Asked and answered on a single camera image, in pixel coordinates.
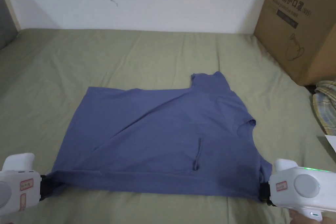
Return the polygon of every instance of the blue t-shirt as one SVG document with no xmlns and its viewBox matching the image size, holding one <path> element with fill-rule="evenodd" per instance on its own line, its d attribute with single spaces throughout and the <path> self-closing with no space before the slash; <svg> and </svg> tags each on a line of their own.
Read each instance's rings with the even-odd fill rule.
<svg viewBox="0 0 336 224">
<path fill-rule="evenodd" d="M 193 74 L 176 90 L 89 87 L 52 173 L 58 185 L 258 200 L 272 166 L 255 120 L 223 74 Z"/>
</svg>

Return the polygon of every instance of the red label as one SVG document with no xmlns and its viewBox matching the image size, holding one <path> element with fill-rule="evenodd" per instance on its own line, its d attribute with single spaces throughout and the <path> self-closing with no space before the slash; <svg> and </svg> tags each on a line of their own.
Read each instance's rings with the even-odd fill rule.
<svg viewBox="0 0 336 224">
<path fill-rule="evenodd" d="M 283 191 L 283 190 L 287 190 L 287 181 L 283 181 L 283 182 L 280 182 L 278 184 L 276 184 L 277 186 L 277 192 L 279 191 Z"/>
<path fill-rule="evenodd" d="M 25 209 L 26 209 L 26 194 L 24 193 L 20 196 L 20 211 Z"/>
<path fill-rule="evenodd" d="M 28 180 L 21 181 L 20 191 L 27 190 L 27 189 L 29 189 L 33 186 L 34 186 L 34 180 L 33 179 L 28 179 Z"/>
</svg>

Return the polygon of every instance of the gray headboard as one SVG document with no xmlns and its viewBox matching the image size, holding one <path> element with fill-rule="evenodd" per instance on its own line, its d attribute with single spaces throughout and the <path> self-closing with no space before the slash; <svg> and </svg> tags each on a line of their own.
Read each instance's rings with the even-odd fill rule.
<svg viewBox="0 0 336 224">
<path fill-rule="evenodd" d="M 5 0 L 0 0 L 0 49 L 9 44 L 17 34 Z"/>
</svg>

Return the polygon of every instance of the bed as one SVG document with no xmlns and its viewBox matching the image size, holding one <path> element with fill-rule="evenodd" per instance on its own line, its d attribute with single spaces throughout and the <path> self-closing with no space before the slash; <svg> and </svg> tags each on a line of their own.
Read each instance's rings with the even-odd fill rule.
<svg viewBox="0 0 336 224">
<path fill-rule="evenodd" d="M 0 163 L 32 152 L 51 171 L 89 86 L 179 89 L 221 71 L 256 119 L 261 155 L 336 172 L 336 154 L 297 86 L 252 35 L 27 29 L 0 51 Z M 289 223 L 288 211 L 241 198 L 68 187 L 20 212 L 20 223 Z"/>
</svg>

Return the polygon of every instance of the chinese characters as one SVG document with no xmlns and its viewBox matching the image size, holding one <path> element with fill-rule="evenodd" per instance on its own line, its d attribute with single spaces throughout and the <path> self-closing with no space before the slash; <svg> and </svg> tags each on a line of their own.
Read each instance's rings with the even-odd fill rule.
<svg viewBox="0 0 336 224">
<path fill-rule="evenodd" d="M 286 4 L 289 4 L 289 5 L 291 4 L 292 7 L 294 7 L 295 9 L 302 12 L 308 17 L 311 15 L 311 11 L 307 8 L 304 8 L 305 3 L 303 1 L 299 1 L 299 0 L 282 0 L 282 1 Z"/>
</svg>

